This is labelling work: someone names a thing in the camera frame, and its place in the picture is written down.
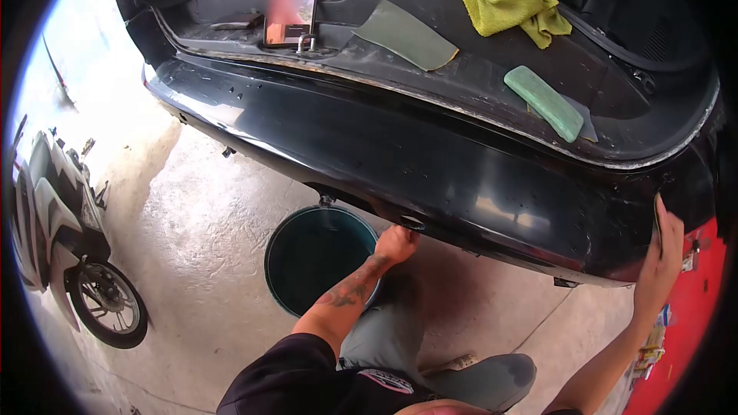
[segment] gray pants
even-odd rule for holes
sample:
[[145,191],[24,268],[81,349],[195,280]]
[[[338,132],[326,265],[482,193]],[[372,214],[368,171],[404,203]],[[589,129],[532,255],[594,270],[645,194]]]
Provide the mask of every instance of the gray pants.
[[442,397],[485,410],[508,410],[528,394],[536,366],[527,355],[488,357],[463,370],[422,377],[416,365],[424,333],[416,313],[418,299],[409,276],[386,277],[375,306],[362,314],[341,344],[337,369],[401,370]]

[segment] black car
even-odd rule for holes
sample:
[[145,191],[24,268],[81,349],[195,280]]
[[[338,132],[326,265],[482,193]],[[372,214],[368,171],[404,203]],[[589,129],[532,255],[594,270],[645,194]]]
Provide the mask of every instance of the black car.
[[[462,0],[389,0],[460,52],[424,72],[355,36],[380,0],[317,0],[317,49],[265,48],[267,0],[116,0],[172,115],[315,189],[557,283],[636,281],[653,199],[692,231],[715,216],[720,82],[685,0],[559,0],[574,29],[540,50],[480,36]],[[587,106],[566,143],[503,83],[525,65]]]

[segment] motorcycle tire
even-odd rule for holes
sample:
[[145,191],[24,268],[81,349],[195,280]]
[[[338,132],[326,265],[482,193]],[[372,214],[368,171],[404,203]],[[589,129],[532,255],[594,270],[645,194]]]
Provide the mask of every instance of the motorcycle tire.
[[66,281],[68,286],[67,290],[71,297],[71,304],[77,312],[77,316],[92,335],[96,336],[97,339],[108,346],[113,346],[114,348],[119,349],[130,349],[138,346],[141,344],[146,336],[146,332],[148,331],[148,311],[146,310],[146,306],[143,304],[143,300],[141,299],[138,291],[131,281],[129,281],[128,278],[112,264],[103,261],[90,260],[90,257],[87,258],[87,263],[104,266],[106,269],[115,272],[115,274],[127,284],[127,287],[131,290],[131,293],[133,293],[134,299],[139,308],[139,323],[128,333],[117,333],[98,322],[92,313],[88,311],[82,292],[78,287],[78,280],[82,271],[79,267],[73,267],[67,271]]

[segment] car paint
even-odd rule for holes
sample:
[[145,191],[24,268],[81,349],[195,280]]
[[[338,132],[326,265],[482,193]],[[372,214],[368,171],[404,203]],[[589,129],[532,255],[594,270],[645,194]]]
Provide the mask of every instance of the car paint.
[[619,172],[308,71],[179,52],[143,79],[180,121],[320,194],[570,281],[637,279],[657,191],[688,231],[714,214],[705,138],[657,166]]

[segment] white motorcycle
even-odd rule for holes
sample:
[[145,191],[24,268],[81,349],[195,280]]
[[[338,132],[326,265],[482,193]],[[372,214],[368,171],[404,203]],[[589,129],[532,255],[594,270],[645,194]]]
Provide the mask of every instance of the white motorcycle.
[[[131,282],[108,261],[111,249],[100,214],[107,182],[96,196],[84,160],[73,149],[63,151],[56,129],[38,132],[28,163],[19,159],[25,120],[11,150],[11,232],[21,279],[31,290],[51,290],[77,331],[72,306],[92,335],[116,348],[133,348],[146,336],[148,313]],[[93,144],[85,146],[83,159]]]

